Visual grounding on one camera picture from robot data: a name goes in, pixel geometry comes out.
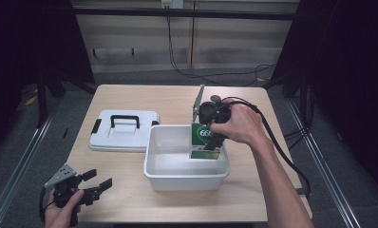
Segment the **white plastic bin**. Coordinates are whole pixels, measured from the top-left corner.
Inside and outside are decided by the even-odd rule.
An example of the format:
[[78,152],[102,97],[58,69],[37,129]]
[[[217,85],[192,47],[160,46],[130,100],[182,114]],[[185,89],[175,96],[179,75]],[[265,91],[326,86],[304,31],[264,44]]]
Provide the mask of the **white plastic bin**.
[[225,147],[217,160],[190,159],[190,125],[154,125],[144,175],[156,191],[216,190],[230,173]]

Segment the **gripper camera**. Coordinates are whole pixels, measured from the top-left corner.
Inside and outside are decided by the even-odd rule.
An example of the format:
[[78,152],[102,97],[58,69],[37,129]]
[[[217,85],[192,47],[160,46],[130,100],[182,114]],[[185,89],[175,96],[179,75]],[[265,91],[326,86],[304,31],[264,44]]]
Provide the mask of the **gripper camera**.
[[[42,188],[41,196],[39,199],[39,215],[41,221],[45,223],[45,211],[49,205],[56,203],[56,206],[63,208],[66,206],[70,198],[79,190],[79,184],[82,181],[88,181],[97,176],[97,170],[91,169],[82,175],[77,175],[77,172],[71,168],[68,164],[64,164],[58,172],[51,179],[49,179]],[[53,192],[53,202],[49,202],[47,207],[43,207],[43,199],[47,189],[53,187],[55,188]],[[97,187],[84,189],[85,194],[82,199],[77,203],[78,205],[92,205],[94,200],[99,200],[100,195],[103,191],[112,186],[112,179],[108,179],[99,184]],[[76,207],[73,208],[71,214],[70,227],[76,226],[79,221],[77,218]]]

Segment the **storage box lid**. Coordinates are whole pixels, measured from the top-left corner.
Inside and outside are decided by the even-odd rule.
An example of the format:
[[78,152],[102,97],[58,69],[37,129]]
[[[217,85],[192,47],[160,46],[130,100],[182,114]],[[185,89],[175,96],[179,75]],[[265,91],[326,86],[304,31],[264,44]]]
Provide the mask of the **storage box lid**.
[[148,134],[159,114],[141,110],[103,110],[91,132],[89,146],[99,151],[145,152]]

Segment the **person's arm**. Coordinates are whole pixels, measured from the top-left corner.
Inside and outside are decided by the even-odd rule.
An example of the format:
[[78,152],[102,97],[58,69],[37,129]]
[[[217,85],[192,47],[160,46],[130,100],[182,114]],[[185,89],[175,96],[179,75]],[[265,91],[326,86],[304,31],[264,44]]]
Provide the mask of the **person's arm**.
[[50,192],[48,203],[51,203],[45,211],[45,227],[47,228],[68,228],[70,227],[71,213],[73,208],[79,203],[80,199],[85,194],[85,191],[80,189],[73,196],[71,196],[64,208],[59,208],[53,203],[53,190]]
[[301,198],[274,152],[272,141],[264,132],[259,114],[247,106],[234,104],[231,119],[227,123],[212,123],[211,130],[251,147],[265,196],[269,227],[313,227]]

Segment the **wooden table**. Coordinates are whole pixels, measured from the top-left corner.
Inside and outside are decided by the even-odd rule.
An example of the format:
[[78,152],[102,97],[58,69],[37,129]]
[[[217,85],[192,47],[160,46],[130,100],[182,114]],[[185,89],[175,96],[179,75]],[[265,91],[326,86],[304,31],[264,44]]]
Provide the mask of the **wooden table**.
[[[143,173],[145,153],[93,151],[93,125],[105,109],[154,110],[160,124],[190,124],[199,86],[101,85],[71,149],[67,163],[78,173],[96,168],[98,176],[82,188],[113,179],[113,186],[93,205],[83,207],[79,221],[95,222],[257,222],[266,221],[266,207],[254,157],[245,144],[226,140],[230,175],[216,191],[156,192]],[[290,157],[266,90],[254,87],[206,86],[202,101],[212,95],[236,96],[257,105],[266,116],[284,152]],[[283,160],[295,188],[299,178]],[[312,212],[301,196],[310,216]]]

